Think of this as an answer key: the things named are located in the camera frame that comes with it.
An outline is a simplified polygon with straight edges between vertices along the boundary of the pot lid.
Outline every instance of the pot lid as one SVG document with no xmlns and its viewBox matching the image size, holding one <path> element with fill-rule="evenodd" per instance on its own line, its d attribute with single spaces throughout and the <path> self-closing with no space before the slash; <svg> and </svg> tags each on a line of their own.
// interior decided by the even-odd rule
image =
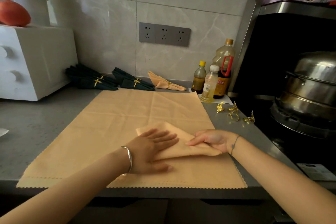
<svg viewBox="0 0 336 224">
<path fill-rule="evenodd" d="M 336 52 L 306 52 L 299 56 L 295 74 L 336 83 Z"/>
</svg>

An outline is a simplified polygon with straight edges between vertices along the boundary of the finger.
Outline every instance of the finger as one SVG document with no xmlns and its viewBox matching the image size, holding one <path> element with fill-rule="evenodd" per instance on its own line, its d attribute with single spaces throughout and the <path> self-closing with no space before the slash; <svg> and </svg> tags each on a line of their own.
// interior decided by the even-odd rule
<svg viewBox="0 0 336 224">
<path fill-rule="evenodd" d="M 148 137 L 155 132 L 157 132 L 157 128 L 152 128 L 152 129 L 148 130 L 147 132 L 142 133 L 140 136 L 141 137 Z"/>
<path fill-rule="evenodd" d="M 208 138 L 208 136 L 206 134 L 201 134 L 200 136 L 194 137 L 193 139 L 186 142 L 185 144 L 188 145 L 188 146 L 194 146 L 194 145 L 197 145 L 199 143 L 203 143 L 207 138 Z"/>
<path fill-rule="evenodd" d="M 171 165 L 160 163 L 160 164 L 153 164 L 150 168 L 150 172 L 158 173 L 158 172 L 168 172 L 172 171 L 174 168 Z"/>
<path fill-rule="evenodd" d="M 158 137 L 166 136 L 166 135 L 168 135 L 168 134 L 169 134 L 169 131 L 168 131 L 168 130 L 165 130 L 165 131 L 160 131 L 160 132 L 151 134 L 148 138 L 149 138 L 149 139 L 155 139 L 155 138 L 158 138 Z"/>
<path fill-rule="evenodd" d="M 155 149 L 157 151 L 161 151 L 161 150 L 167 149 L 167 148 L 169 148 L 169 147 L 177 144 L 178 141 L 179 141 L 179 138 L 175 138 L 175 139 L 172 139 L 172 140 L 169 140 L 169 141 L 164 141 L 164 142 L 156 143 L 155 144 Z"/>
<path fill-rule="evenodd" d="M 197 131 L 196 133 L 194 133 L 194 136 L 200 136 L 201 134 L 203 134 L 204 132 L 206 132 L 206 130 L 201 130 L 201 131 Z"/>
<path fill-rule="evenodd" d="M 168 136 L 163 136 L 163 137 L 155 138 L 153 140 L 153 142 L 154 143 L 159 143 L 159 142 L 169 141 L 169 140 L 172 140 L 172 139 L 174 139 L 176 137 L 177 137 L 177 134 L 171 134 L 171 135 L 168 135 Z"/>
</svg>

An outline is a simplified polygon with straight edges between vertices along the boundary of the plastic bottle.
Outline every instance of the plastic bottle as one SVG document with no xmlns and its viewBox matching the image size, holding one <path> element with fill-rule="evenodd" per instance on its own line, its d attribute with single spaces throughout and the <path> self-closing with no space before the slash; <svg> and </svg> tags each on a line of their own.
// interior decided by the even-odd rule
<svg viewBox="0 0 336 224">
<path fill-rule="evenodd" d="M 192 82 L 191 91 L 196 91 L 197 94 L 203 92 L 205 77 L 207 76 L 207 71 L 204 69 L 205 61 L 199 63 L 199 68 L 196 69 L 194 73 L 194 81 Z"/>
<path fill-rule="evenodd" d="M 233 59 L 234 56 L 236 55 L 236 51 L 232 47 L 232 44 L 233 44 L 233 40 L 227 39 L 225 42 L 225 45 L 223 45 L 216 51 L 216 56 L 212 59 L 212 65 L 216 65 L 220 67 L 219 72 L 218 72 L 218 84 L 216 86 L 214 98 L 224 97 L 226 90 L 229 86 L 229 82 L 231 80 L 231 71 L 229 71 L 228 76 L 225 76 L 221 72 L 221 67 L 222 67 L 224 58 L 228 56 L 229 58 L 225 59 L 225 63 L 223 67 L 223 72 L 226 73 L 228 66 L 229 66 L 230 57 L 232 57 Z"/>
<path fill-rule="evenodd" d="M 218 73 L 219 66 L 212 65 L 210 66 L 210 71 L 205 77 L 205 83 L 203 88 L 203 93 L 201 95 L 201 101 L 206 103 L 213 102 L 213 94 L 216 89 L 216 85 L 218 82 Z"/>
</svg>

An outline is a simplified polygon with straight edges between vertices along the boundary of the stainless steel pot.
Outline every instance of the stainless steel pot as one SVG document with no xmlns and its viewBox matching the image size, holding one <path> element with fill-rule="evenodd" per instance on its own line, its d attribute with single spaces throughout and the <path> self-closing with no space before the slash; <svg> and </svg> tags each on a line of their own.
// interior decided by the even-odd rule
<svg viewBox="0 0 336 224">
<path fill-rule="evenodd" d="M 310 125 L 336 121 L 336 52 L 300 55 L 294 73 L 277 104 L 291 116 Z"/>
</svg>

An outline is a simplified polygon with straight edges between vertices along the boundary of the stove burner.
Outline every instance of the stove burner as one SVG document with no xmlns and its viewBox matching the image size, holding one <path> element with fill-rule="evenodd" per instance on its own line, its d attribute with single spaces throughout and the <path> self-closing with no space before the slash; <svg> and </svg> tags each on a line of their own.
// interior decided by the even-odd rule
<svg viewBox="0 0 336 224">
<path fill-rule="evenodd" d="M 335 139 L 336 130 L 317 128 L 304 123 L 286 114 L 275 103 L 270 108 L 271 116 L 281 125 L 298 133 L 321 139 Z"/>
</svg>

